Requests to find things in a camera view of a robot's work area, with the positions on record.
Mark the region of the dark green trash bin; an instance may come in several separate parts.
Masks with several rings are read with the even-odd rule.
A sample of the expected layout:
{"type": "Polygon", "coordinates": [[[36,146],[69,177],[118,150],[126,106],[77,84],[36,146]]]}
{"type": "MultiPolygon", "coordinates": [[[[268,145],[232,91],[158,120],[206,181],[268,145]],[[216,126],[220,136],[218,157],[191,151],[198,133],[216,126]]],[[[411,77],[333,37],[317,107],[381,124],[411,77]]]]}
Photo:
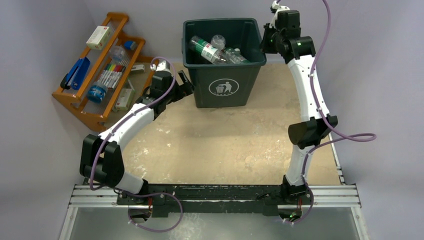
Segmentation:
{"type": "Polygon", "coordinates": [[[194,86],[197,108],[241,107],[247,104],[262,66],[267,62],[260,50],[262,37],[254,18],[207,18],[183,23],[181,52],[194,86]],[[209,42],[222,35],[226,47],[238,48],[250,63],[212,64],[189,48],[189,41],[198,36],[209,42]]]}

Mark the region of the green white label bottle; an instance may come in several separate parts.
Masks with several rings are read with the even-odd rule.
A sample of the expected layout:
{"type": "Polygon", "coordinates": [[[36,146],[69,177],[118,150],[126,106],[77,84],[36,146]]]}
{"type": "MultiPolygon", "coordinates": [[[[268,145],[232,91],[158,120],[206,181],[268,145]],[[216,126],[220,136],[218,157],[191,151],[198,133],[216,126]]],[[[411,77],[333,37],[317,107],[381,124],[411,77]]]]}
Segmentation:
{"type": "Polygon", "coordinates": [[[228,64],[224,53],[201,37],[194,35],[188,43],[189,48],[214,65],[228,64]]]}

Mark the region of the red white label bottle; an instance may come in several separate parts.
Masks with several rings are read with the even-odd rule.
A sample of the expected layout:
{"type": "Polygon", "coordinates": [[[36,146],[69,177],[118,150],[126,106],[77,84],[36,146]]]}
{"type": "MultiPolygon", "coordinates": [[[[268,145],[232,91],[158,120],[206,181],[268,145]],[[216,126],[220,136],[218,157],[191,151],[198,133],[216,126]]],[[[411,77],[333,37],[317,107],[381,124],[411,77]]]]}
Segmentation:
{"type": "Polygon", "coordinates": [[[226,39],[222,35],[216,34],[211,38],[210,43],[213,47],[223,50],[226,46],[226,39]]]}

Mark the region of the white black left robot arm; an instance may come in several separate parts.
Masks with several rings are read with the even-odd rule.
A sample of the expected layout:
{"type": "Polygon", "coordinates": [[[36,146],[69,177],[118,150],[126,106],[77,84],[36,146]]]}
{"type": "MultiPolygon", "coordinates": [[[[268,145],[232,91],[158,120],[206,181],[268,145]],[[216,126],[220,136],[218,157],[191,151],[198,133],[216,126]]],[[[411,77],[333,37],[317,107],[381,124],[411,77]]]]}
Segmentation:
{"type": "Polygon", "coordinates": [[[101,186],[128,192],[130,199],[138,205],[148,201],[148,181],[125,169],[122,151],[142,128],[156,120],[168,104],[193,94],[194,86],[184,71],[177,74],[182,84],[177,83],[170,71],[156,71],[150,86],[123,118],[106,131],[84,138],[80,175],[101,186]]]}

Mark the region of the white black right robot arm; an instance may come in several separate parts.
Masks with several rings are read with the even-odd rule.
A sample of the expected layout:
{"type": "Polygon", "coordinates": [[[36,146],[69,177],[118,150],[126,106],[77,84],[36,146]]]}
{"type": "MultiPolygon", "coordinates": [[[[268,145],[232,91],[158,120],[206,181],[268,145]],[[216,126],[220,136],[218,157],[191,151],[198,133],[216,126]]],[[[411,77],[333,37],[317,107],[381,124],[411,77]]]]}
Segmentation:
{"type": "Polygon", "coordinates": [[[316,50],[310,36],[301,35],[300,13],[287,6],[274,4],[272,20],[264,25],[260,49],[265,54],[279,54],[294,79],[300,104],[300,122],[289,125],[288,136],[293,145],[290,164],[283,176],[280,196],[288,204],[307,192],[305,179],[310,151],[320,145],[336,127],[338,118],[331,115],[322,96],[313,66],[316,50]]]}

